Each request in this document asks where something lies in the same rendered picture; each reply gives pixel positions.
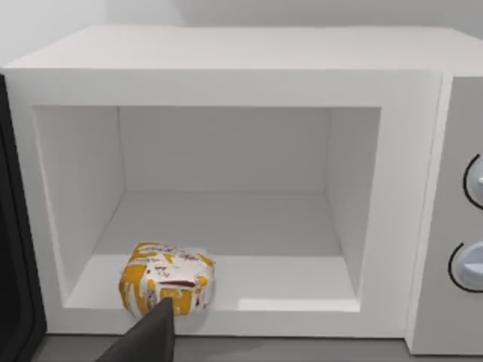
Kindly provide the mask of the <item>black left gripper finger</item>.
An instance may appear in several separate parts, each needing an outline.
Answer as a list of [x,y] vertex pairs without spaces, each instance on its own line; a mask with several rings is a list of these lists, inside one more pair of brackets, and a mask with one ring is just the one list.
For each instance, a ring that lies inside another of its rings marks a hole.
[[172,299],[160,301],[94,362],[174,362]]

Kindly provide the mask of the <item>yellow and white food packet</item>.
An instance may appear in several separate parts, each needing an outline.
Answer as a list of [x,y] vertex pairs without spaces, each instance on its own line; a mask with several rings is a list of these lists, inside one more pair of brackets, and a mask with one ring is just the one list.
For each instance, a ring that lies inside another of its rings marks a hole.
[[127,312],[141,318],[163,299],[172,300],[176,316],[205,310],[215,286],[215,261],[205,250],[160,242],[135,246],[118,281]]

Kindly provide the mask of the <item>black microwave door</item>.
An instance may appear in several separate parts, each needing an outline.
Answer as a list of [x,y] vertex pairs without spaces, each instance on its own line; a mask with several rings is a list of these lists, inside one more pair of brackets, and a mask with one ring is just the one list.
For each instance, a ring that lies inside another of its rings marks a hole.
[[46,329],[8,90],[0,73],[0,362],[33,362]]

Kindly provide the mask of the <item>pale blue microwave knob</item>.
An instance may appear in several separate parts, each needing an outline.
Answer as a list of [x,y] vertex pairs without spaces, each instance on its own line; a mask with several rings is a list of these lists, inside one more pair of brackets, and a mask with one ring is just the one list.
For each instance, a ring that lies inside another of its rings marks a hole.
[[463,193],[467,201],[483,211],[483,156],[476,154],[463,173]]
[[483,294],[483,241],[460,243],[448,260],[448,277],[460,290]]

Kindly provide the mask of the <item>white microwave oven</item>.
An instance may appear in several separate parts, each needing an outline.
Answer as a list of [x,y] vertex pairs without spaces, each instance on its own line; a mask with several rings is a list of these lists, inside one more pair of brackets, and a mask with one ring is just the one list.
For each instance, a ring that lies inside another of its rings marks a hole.
[[5,76],[47,331],[121,335],[140,242],[205,250],[190,336],[483,357],[483,39],[446,28],[92,26]]

